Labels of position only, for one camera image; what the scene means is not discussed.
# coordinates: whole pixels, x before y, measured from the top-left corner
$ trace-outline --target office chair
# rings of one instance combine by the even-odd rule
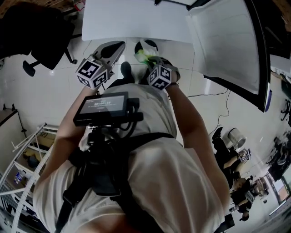
[[[66,54],[70,63],[76,64],[77,60],[71,58],[67,46],[71,39],[81,36],[73,35],[75,26],[71,20],[77,16],[64,20],[65,15],[74,11],[61,13],[55,8],[26,2],[10,7],[0,22],[0,28],[5,32],[0,36],[0,58],[15,54],[28,55],[31,52],[37,61],[32,64],[24,61],[22,66],[30,76],[34,76],[34,67],[39,64],[53,70],[63,54]]]

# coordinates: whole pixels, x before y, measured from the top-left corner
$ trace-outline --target harness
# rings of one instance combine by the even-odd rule
[[[149,133],[117,141],[108,140],[85,152],[77,148],[69,157],[69,161],[77,169],[72,184],[63,193],[64,202],[55,233],[62,231],[72,209],[83,199],[89,188],[98,196],[110,197],[112,201],[116,201],[136,230],[142,233],[162,233],[154,218],[136,202],[128,182],[130,152],[162,137],[173,138],[167,133]]]

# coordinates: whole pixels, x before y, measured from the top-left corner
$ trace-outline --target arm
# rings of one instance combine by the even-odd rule
[[[241,205],[243,205],[243,204],[247,204],[248,203],[248,200],[246,199],[246,200],[244,200],[244,201],[241,201],[237,206],[241,206]]]
[[[234,164],[234,162],[236,162],[237,160],[239,160],[239,157],[238,156],[234,156],[230,159],[230,161],[226,162],[224,165],[223,165],[223,168],[227,168],[227,167],[230,167],[232,164]]]
[[[239,173],[240,173],[241,170],[242,170],[242,168],[243,168],[243,166],[245,165],[246,161],[247,161],[247,160],[245,160],[244,162],[240,162],[240,164],[237,165],[237,167],[236,167],[236,169],[235,169],[235,172],[239,172]]]
[[[68,110],[60,124],[50,158],[36,186],[44,181],[53,171],[57,170],[78,146],[79,141],[84,135],[86,127],[76,127],[73,123],[73,118],[84,98],[86,96],[95,95],[97,90],[98,89],[91,90],[88,87],[84,87]]]
[[[167,88],[185,148],[194,148],[224,208],[229,205],[227,180],[218,167],[203,119],[178,86]]]

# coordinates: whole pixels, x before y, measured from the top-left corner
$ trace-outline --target white bucket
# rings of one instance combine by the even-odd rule
[[[246,142],[246,137],[237,128],[230,130],[227,137],[232,141],[233,147],[236,150],[241,149]]]

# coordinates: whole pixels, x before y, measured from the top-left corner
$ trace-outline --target hand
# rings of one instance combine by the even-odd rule
[[[148,60],[151,63],[153,62],[154,64],[156,63],[157,65],[161,65],[161,66],[164,66],[165,68],[171,69],[172,70],[172,73],[171,73],[172,74],[171,75],[172,83],[177,83],[180,80],[181,76],[179,73],[179,69],[177,67],[173,66],[167,59],[159,57],[159,56],[153,56],[153,57],[149,57]]]
[[[172,71],[172,77],[171,77],[172,83],[173,82],[177,83],[179,79],[180,79],[180,75],[177,75],[176,71]]]

